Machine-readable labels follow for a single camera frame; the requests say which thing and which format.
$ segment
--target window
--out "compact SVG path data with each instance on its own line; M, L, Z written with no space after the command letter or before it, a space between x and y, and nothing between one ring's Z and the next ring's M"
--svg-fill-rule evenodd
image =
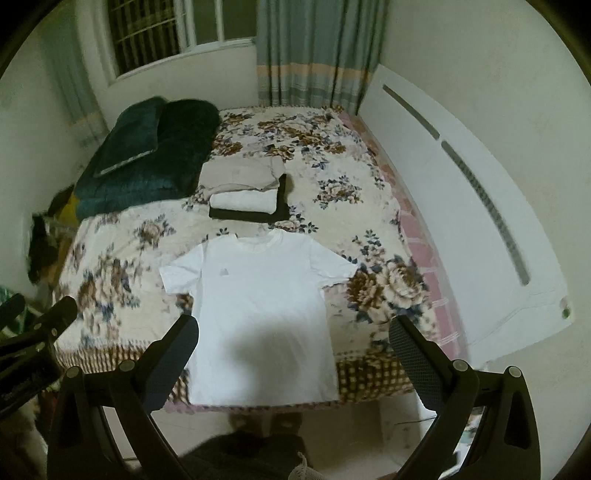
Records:
M256 0L106 0L106 6L118 75L256 35Z

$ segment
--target robotic arm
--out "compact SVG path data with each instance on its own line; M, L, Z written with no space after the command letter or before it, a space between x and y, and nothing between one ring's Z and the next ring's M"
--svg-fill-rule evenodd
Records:
M21 298L0 307L16 316ZM70 297L58 302L29 333L0 343L0 419L60 376L53 341L76 317ZM199 338L196 320L182 315L142 357L116 370L85 374L71 367L61 381L47 459L49 480L132 480L103 412L114 407L146 478L189 480L150 413L163 407ZM426 408L437 418L397 475L437 480L445 470L472 408L484 406L476 436L453 480L539 480L540 445L530 395L521 371L473 370L450 361L406 317L392 319L389 341Z

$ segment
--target folded clothes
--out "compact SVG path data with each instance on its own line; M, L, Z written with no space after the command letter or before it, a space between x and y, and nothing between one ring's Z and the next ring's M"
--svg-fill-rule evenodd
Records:
M281 157L230 155L204 163L199 184L205 199L209 199L220 192L276 189L284 173Z
M245 212L238 210L228 210L209 207L209 218L219 220L240 220L253 223L275 223L290 219L290 207L285 201L285 183L287 175L283 174L279 179L279 188L277 189L277 210L273 213Z
M238 190L237 192L214 193L209 197L209 206L242 212L273 213L277 210L277 190Z

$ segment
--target folded black cloth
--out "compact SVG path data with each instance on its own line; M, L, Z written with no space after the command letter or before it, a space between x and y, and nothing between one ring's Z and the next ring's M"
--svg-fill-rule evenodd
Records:
M225 210L221 208L209 208L209 218L218 220L241 220L253 223L275 223L290 219L290 206L285 201L285 181L287 174L279 177L277 189L277 210L273 213L241 212L240 210Z

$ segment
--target yellow cloth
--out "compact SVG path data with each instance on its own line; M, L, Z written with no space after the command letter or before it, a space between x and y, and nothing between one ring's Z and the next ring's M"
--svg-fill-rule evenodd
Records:
M57 216L57 221L64 223L65 225L78 227L80 222L76 218L76 206L79 201L80 200L78 200L72 193L72 195L70 195L70 200L68 200L68 203L61 209L61 212Z

